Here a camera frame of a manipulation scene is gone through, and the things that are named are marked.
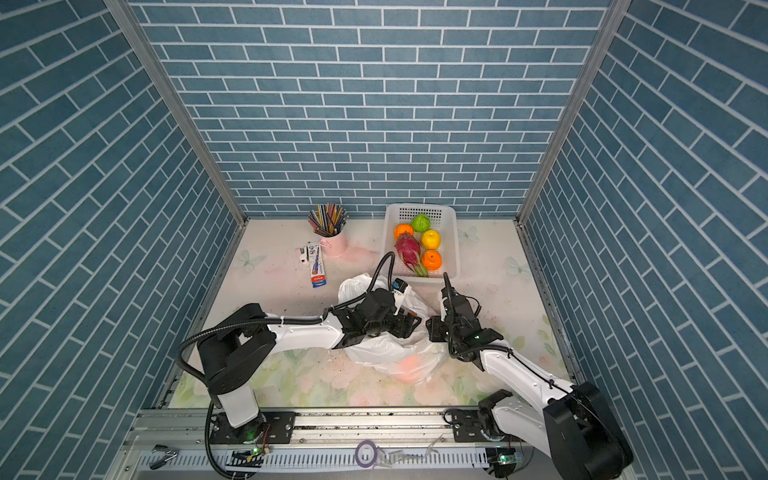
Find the white plastic bag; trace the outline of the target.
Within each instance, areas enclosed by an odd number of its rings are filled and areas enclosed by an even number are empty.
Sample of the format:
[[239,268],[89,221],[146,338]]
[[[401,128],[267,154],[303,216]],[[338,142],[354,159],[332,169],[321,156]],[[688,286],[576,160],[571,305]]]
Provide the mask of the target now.
[[408,338],[381,333],[366,337],[344,351],[357,364],[372,367],[401,383],[418,384],[428,380],[448,359],[447,347],[445,343],[429,340],[425,322],[436,311],[417,292],[411,290],[406,295],[401,312],[405,310],[415,313],[423,321]]

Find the orange fruit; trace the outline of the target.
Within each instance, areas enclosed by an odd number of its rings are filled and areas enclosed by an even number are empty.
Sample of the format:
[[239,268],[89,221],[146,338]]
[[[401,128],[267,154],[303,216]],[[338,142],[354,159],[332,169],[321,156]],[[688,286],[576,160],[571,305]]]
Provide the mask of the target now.
[[393,230],[393,235],[395,240],[398,240],[404,234],[413,235],[414,233],[415,233],[415,230],[413,229],[412,225],[409,223],[398,224]]
[[442,267],[442,256],[437,250],[425,250],[421,263],[427,271],[438,271]]

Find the pink dragon fruit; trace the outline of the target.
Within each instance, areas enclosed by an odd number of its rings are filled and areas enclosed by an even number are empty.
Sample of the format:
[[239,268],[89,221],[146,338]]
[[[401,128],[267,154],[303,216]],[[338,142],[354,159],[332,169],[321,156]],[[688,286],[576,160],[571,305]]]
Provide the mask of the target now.
[[421,244],[415,237],[404,232],[397,237],[395,249],[403,264],[418,277],[428,277],[429,272],[421,261]]

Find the yellow lemon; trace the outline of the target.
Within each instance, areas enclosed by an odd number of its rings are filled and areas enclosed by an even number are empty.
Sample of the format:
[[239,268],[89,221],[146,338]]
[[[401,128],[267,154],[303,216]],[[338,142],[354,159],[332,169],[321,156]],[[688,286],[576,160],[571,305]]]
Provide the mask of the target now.
[[442,243],[442,238],[438,231],[426,230],[422,233],[420,241],[426,250],[438,250]]

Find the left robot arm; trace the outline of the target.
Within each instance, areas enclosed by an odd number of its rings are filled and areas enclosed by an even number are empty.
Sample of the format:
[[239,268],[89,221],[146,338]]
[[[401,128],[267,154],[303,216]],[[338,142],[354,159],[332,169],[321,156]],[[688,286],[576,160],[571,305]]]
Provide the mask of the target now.
[[413,334],[421,318],[403,306],[408,283],[393,277],[391,265],[384,285],[376,285],[384,265],[394,262],[393,252],[385,254],[361,294],[316,316],[279,316],[248,303],[214,327],[182,340],[175,362],[205,386],[209,409],[222,412],[231,428],[259,428],[265,417],[249,381],[269,355],[345,349],[384,333],[400,339]]

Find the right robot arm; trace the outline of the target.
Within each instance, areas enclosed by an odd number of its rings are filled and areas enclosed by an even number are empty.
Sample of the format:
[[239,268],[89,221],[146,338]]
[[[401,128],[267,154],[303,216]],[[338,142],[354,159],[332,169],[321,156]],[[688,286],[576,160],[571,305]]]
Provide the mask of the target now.
[[616,479],[634,453],[608,402],[590,382],[574,384],[518,353],[503,336],[484,328],[480,308],[443,275],[442,311],[427,321],[430,338],[451,358],[472,363],[503,382],[486,397],[479,420],[490,437],[515,436],[553,462],[564,479]]

